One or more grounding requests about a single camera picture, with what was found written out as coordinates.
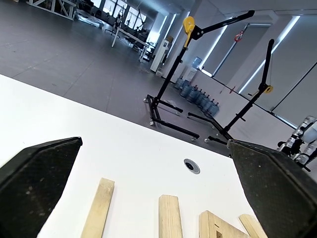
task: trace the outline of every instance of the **wooden plank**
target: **wooden plank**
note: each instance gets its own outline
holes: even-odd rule
[[[101,238],[114,190],[114,181],[101,178],[81,238]]]
[[[199,216],[199,238],[250,238],[210,211]]]
[[[183,238],[178,197],[162,195],[158,199],[159,238]]]
[[[251,238],[267,238],[261,224],[254,216],[243,214],[239,217]]]

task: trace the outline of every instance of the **white table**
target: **white table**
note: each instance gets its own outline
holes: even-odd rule
[[[198,238],[205,210],[244,231],[238,216],[253,211],[230,158],[5,76],[0,84],[0,166],[28,146],[83,140],[39,238],[79,238],[101,177],[115,181],[105,238],[158,238],[162,194],[179,197],[184,238]],[[185,158],[200,166],[199,175]]]
[[[126,31],[122,30],[120,27],[117,27],[117,32],[116,32],[116,34],[115,34],[115,37],[114,37],[114,40],[113,40],[113,43],[112,43],[112,46],[111,46],[111,47],[114,46],[119,31],[122,32],[123,34],[127,35],[128,37],[131,37],[132,39],[136,40],[137,42],[139,42],[139,43],[141,43],[142,45],[145,46],[145,47],[142,49],[142,52],[141,52],[140,57],[139,57],[139,61],[142,62],[143,56],[144,56],[145,52],[147,51],[147,48],[150,47],[150,45],[149,45],[148,43],[145,43],[145,42],[141,41],[139,38],[137,38],[137,37],[131,35],[129,32],[126,32]]]

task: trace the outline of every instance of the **ceiling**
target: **ceiling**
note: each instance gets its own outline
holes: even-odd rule
[[[183,10],[190,11],[195,0],[126,0],[133,7],[145,12],[160,12],[163,15],[179,13]]]
[[[190,11],[197,0],[125,0],[130,6],[139,8],[143,14],[155,19],[157,12],[163,15]],[[317,0],[208,0],[224,15],[235,15],[253,10],[274,10],[277,14],[300,14],[301,10],[317,12]]]
[[[223,14],[239,13],[250,9],[292,11],[317,10],[317,0],[208,0]]]

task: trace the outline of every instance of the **metal frame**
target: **metal frame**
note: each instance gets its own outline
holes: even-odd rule
[[[42,9],[42,10],[45,10],[45,11],[48,11],[48,12],[51,12],[53,14],[56,14],[58,16],[62,16],[62,17],[65,17],[69,20],[74,20],[74,7],[77,6],[77,4],[69,1],[69,0],[58,0],[60,6],[61,6],[61,9],[62,11],[64,12],[65,15],[62,15],[62,14],[59,14],[58,12],[55,12],[55,5],[56,5],[56,0],[52,0],[52,5],[51,5],[51,8],[50,9],[47,9],[47,8],[43,8],[43,7],[40,7],[39,4],[45,2],[46,0],[38,0],[36,2],[33,2],[33,0],[29,0],[27,1],[26,3],[31,5],[31,6],[34,6],[34,7],[37,7],[39,9]],[[67,12],[67,10],[65,9],[64,7],[64,4],[67,3],[70,5],[70,8],[69,8],[69,13]]]
[[[150,125],[154,125],[155,122],[159,123],[159,124],[162,124],[162,125],[165,125],[169,128],[172,128],[174,130],[177,130],[179,132],[182,132],[184,134],[187,134],[187,135],[190,135],[192,136],[192,140],[195,140],[195,139],[198,139],[199,138],[199,135],[192,132],[192,131],[189,131],[189,130],[186,130],[184,128],[181,128],[179,126],[176,126],[174,124],[171,124],[171,123],[168,123],[168,122],[165,122],[163,121],[161,118],[160,118],[160,115],[159,115],[159,111],[158,111],[158,105],[159,103],[169,107],[169,108],[172,108],[174,110],[176,110],[177,112],[179,113],[182,113],[183,110],[181,108],[178,108],[178,107],[175,107],[173,105],[170,105],[169,103],[166,103],[164,101],[161,100],[165,90],[167,89],[168,87],[168,84],[173,76],[173,74],[175,73],[178,65],[180,63],[183,63],[182,61],[182,58],[185,54],[185,52],[188,50],[188,45],[190,44],[191,40],[198,40],[199,38],[201,38],[205,33],[208,33],[210,31],[214,31],[216,29],[219,29],[223,26],[226,26],[226,25],[230,25],[230,24],[233,24],[233,23],[236,23],[238,21],[242,21],[242,20],[245,20],[247,18],[250,18],[254,15],[255,11],[253,10],[250,10],[248,11],[247,13],[245,14],[242,14],[240,16],[237,16],[237,17],[234,17],[232,19],[229,19],[229,20],[226,20],[226,21],[222,21],[220,23],[217,23],[215,25],[212,25],[212,26],[209,26],[209,27],[206,27],[204,29],[201,29],[199,28],[198,26],[195,26],[193,31],[188,35],[188,44],[186,46],[183,47],[183,49],[181,50],[180,54],[177,56],[171,70],[169,71],[167,77],[166,77],[166,80],[164,81],[161,89],[159,90],[158,94],[156,97],[153,97],[151,95],[147,95],[147,97],[144,99],[144,102],[148,102],[149,103],[149,108],[150,108],[150,118],[151,118],[151,121],[150,121]]]
[[[268,43],[268,46],[267,46],[266,57],[265,57],[265,65],[264,65],[262,80],[261,80],[261,83],[260,83],[260,85],[258,87],[258,92],[247,103],[247,105],[238,114],[236,114],[236,116],[232,119],[232,121],[227,126],[222,128],[222,126],[214,118],[211,118],[211,120],[208,120],[208,119],[205,119],[205,118],[200,117],[198,115],[195,115],[193,113],[188,113],[188,117],[192,116],[192,117],[195,117],[195,118],[198,118],[198,119],[203,119],[205,121],[211,122],[218,129],[219,133],[221,135],[223,135],[227,140],[232,139],[232,137],[228,134],[228,131],[231,129],[231,127],[239,119],[241,119],[243,121],[246,121],[245,119],[243,119],[243,116],[253,106],[253,104],[260,97],[260,95],[266,91],[266,89],[268,87],[268,85],[266,84],[266,78],[267,78],[268,68],[269,68],[269,64],[270,64],[270,60],[271,60],[271,51],[273,49],[273,45],[274,45],[274,39],[271,39],[269,41],[269,43]],[[227,142],[221,141],[218,138],[215,138],[215,137],[212,137],[212,136],[209,136],[207,139],[205,139],[205,142],[208,142],[209,140],[213,140],[213,141],[219,142],[221,144],[227,144]]]

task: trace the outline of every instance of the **table leg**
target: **table leg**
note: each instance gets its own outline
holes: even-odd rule
[[[111,47],[114,46],[115,40],[117,39],[117,36],[118,36],[118,33],[119,33],[119,29],[117,29],[117,32],[116,32],[116,34],[115,34],[115,36],[114,36],[114,40],[113,40],[113,43],[112,43],[112,46],[111,46]]]
[[[140,57],[139,57],[139,61],[140,61],[140,62],[143,62],[143,56],[144,56],[145,52],[147,51],[147,49],[148,49],[148,48],[145,46],[144,49],[143,49],[143,52],[141,53],[141,55],[140,55]]]

